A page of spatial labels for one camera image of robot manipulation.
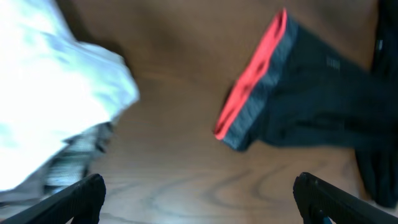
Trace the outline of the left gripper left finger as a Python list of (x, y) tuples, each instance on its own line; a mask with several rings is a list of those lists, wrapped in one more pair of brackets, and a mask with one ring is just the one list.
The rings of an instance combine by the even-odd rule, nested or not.
[(1, 223), (98, 224), (105, 195), (103, 177), (92, 174)]

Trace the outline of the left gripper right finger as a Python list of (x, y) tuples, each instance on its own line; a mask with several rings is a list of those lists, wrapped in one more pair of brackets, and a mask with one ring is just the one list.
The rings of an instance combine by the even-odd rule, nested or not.
[(304, 224), (397, 224), (397, 217), (308, 172), (296, 177), (293, 195)]

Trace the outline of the black leggings with red waistband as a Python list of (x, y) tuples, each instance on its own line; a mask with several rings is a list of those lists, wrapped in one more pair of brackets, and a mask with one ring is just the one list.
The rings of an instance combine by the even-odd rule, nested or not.
[(280, 10), (232, 87), (215, 137), (236, 151), (278, 147), (355, 150), (364, 188), (397, 206), (397, 2), (379, 1), (370, 70), (341, 56)]

